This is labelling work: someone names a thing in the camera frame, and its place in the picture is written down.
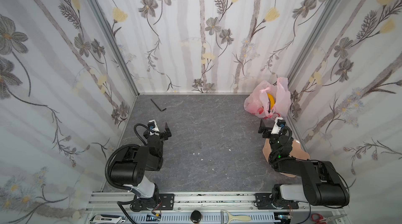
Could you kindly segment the peach leaf-shaped plate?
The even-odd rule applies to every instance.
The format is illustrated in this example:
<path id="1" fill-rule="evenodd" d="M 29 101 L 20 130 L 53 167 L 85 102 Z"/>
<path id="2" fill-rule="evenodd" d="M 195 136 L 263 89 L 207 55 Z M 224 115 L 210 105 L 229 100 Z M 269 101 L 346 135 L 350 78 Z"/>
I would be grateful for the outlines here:
<path id="1" fill-rule="evenodd" d="M 282 136 L 275 142 L 275 144 L 276 145 L 286 144 L 287 139 L 288 139 L 287 136 Z M 264 154 L 264 157 L 265 157 L 266 161 L 269 161 L 269 155 L 272 152 L 270 139 L 267 138 L 265 140 L 265 144 L 264 144 L 264 147 L 262 149 L 262 152 Z M 292 150 L 289 153 L 289 157 L 294 157 L 294 158 L 297 158 L 297 159 L 307 160 L 307 159 L 310 158 L 310 155 L 301 148 L 300 142 L 298 140 L 293 140 L 292 141 Z M 294 174 L 294 173 L 285 173 L 285 172 L 280 172 L 280 174 L 285 175 L 285 176 L 290 177 L 290 178 L 300 177 L 300 171 L 299 170 L 296 171 L 295 166 L 293 168 L 294 168 L 294 171 L 296 172 L 296 174 Z"/>

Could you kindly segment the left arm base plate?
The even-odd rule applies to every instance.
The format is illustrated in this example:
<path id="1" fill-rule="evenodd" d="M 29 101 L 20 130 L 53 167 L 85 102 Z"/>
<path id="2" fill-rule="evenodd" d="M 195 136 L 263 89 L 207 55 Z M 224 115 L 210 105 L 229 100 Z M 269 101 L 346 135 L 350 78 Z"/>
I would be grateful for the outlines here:
<path id="1" fill-rule="evenodd" d="M 152 198 L 137 199 L 134 203 L 130 204 L 130 209 L 134 212 L 140 212 L 142 210 L 173 210 L 174 200 L 174 194 L 158 194 Z"/>

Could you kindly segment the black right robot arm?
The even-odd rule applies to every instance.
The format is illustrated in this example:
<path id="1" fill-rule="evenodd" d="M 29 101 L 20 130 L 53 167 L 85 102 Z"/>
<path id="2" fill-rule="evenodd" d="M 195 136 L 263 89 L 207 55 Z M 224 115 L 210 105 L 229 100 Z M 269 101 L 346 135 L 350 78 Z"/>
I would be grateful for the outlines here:
<path id="1" fill-rule="evenodd" d="M 268 164 L 271 168 L 301 178 L 301 184 L 274 185 L 269 196 L 274 208 L 299 202 L 328 208 L 342 208 L 349 204 L 349 188 L 331 162 L 291 156 L 293 132 L 283 118 L 275 119 L 272 126 L 266 126 L 261 120 L 258 133 L 269 140 Z"/>

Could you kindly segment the pink plastic bag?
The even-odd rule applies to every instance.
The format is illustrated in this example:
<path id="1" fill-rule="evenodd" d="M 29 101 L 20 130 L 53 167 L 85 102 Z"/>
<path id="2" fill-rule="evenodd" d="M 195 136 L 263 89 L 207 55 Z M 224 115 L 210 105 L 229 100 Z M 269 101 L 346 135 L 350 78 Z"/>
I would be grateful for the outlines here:
<path id="1" fill-rule="evenodd" d="M 275 98 L 272 111 L 269 111 L 268 93 Z M 291 93 L 288 90 L 288 78 L 277 78 L 275 85 L 262 81 L 244 102 L 246 112 L 264 119 L 286 118 L 290 106 Z"/>

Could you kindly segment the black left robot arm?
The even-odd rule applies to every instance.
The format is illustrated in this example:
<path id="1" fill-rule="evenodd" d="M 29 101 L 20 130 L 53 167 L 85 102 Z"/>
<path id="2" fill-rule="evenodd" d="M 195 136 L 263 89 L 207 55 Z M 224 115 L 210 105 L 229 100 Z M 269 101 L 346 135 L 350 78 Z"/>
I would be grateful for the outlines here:
<path id="1" fill-rule="evenodd" d="M 114 188 L 135 194 L 130 205 L 135 211 L 158 208 L 162 200 L 158 186 L 146 176 L 146 171 L 160 171 L 163 165 L 164 142 L 172 137 L 168 124 L 159 130 L 155 120 L 146 125 L 135 124 L 134 133 L 142 145 L 127 144 L 116 149 L 105 165 L 105 178 Z"/>

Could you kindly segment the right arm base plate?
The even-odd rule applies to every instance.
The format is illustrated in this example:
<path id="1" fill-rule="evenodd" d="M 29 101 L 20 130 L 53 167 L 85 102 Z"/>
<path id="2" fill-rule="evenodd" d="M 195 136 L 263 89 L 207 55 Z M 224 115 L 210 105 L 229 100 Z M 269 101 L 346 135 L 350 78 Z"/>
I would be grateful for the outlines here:
<path id="1" fill-rule="evenodd" d="M 299 209 L 298 203 L 294 201 L 273 199 L 271 193 L 255 193 L 253 205 L 258 210 L 293 210 Z"/>

